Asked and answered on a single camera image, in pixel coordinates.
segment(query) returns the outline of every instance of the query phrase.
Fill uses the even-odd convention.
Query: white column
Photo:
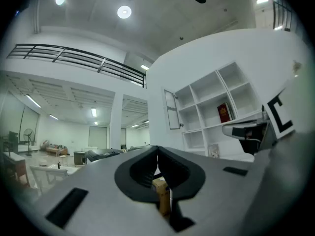
[[[110,148],[120,149],[122,129],[123,94],[116,92],[110,118]]]

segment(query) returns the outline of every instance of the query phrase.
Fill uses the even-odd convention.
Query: balcony railing
[[[145,87],[146,75],[130,66],[94,53],[57,45],[17,44],[7,58],[50,60],[71,63]]]

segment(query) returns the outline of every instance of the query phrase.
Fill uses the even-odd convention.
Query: ceiling
[[[197,38],[238,24],[231,0],[40,0],[39,26],[92,31],[126,45],[141,45],[162,55]],[[117,16],[128,5],[132,15]]]
[[[108,127],[114,100],[114,92],[31,75],[6,75],[10,91],[24,104],[37,112],[52,114],[60,120]],[[29,94],[40,106],[39,109],[26,97]],[[96,108],[94,118],[91,108]],[[124,96],[122,127],[131,127],[148,119],[146,102]]]

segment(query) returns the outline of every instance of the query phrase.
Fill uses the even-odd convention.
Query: red book
[[[231,120],[231,116],[229,114],[228,106],[226,102],[218,106],[218,112],[221,119],[221,123]]]

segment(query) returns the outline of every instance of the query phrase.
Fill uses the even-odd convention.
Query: black rubber pad
[[[79,207],[88,191],[74,188],[64,199],[46,216],[46,219],[56,226],[63,228],[75,210]]]

